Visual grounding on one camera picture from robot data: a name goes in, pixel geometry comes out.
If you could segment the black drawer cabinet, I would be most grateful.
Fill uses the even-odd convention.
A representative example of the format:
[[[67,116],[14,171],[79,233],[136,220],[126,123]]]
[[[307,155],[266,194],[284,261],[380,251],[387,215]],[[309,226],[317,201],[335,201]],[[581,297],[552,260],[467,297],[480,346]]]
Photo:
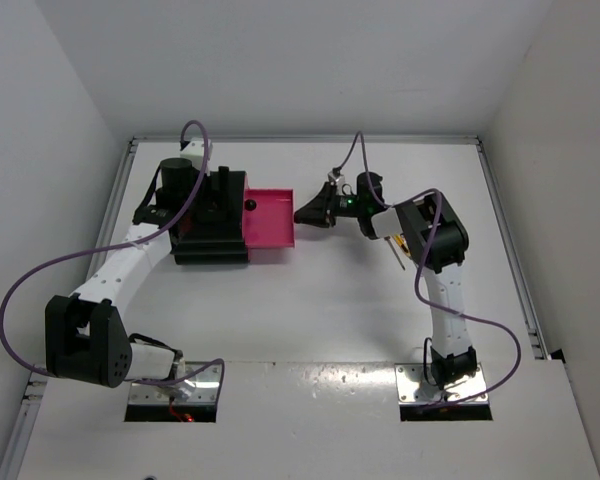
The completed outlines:
[[[172,255],[175,263],[186,265],[246,264],[249,251],[242,230],[243,194],[246,173],[240,172],[240,223],[232,225],[196,224],[192,207],[171,229]]]

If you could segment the pink top drawer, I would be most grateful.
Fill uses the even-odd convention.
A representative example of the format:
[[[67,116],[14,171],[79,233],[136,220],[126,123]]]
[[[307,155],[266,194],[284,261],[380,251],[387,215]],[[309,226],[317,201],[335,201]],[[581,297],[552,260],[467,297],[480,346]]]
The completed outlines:
[[[243,194],[243,209],[247,212],[253,211],[257,208],[257,201],[253,198],[251,188],[249,185],[249,178],[244,178],[244,194]]]

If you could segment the pink drawer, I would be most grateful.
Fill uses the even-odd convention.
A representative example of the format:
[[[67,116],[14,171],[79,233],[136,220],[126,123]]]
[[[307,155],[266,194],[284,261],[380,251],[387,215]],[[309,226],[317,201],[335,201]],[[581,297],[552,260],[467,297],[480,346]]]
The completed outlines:
[[[294,250],[292,248],[253,249],[249,252],[251,265],[279,265],[290,261]]]
[[[257,208],[250,212],[243,209],[242,230],[247,248],[293,248],[293,190],[251,188],[251,192]]]
[[[243,209],[247,212],[253,211],[257,208],[257,201],[253,198],[251,188],[249,185],[249,178],[244,178],[244,194],[243,194]]]

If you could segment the pink bottom drawer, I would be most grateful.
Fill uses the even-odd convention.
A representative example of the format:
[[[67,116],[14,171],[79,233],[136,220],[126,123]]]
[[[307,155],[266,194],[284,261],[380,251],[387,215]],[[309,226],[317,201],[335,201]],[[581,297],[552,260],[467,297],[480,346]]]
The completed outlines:
[[[249,252],[251,265],[279,265],[290,261],[294,250],[292,248],[253,249]]]

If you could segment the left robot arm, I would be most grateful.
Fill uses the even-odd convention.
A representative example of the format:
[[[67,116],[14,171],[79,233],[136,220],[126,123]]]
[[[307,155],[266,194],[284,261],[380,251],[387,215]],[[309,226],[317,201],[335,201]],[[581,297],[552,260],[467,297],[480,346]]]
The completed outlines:
[[[171,386],[186,377],[180,350],[129,333],[125,313],[153,269],[171,256],[179,265],[245,263],[247,175],[201,161],[161,161],[136,207],[122,248],[68,296],[45,309],[46,367],[58,378],[115,388],[125,381]]]

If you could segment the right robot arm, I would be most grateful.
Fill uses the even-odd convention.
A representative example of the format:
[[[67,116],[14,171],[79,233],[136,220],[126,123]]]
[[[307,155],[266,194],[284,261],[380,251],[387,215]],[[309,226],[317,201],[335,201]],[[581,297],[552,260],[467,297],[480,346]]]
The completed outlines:
[[[374,172],[360,174],[356,191],[346,194],[333,178],[294,213],[294,222],[331,228],[340,217],[354,218],[368,239],[396,235],[404,239],[412,262],[421,270],[432,304],[428,380],[443,388],[477,370],[477,353],[462,317],[462,264],[469,236],[444,195],[432,192],[419,200],[387,206],[381,181],[382,177]]]

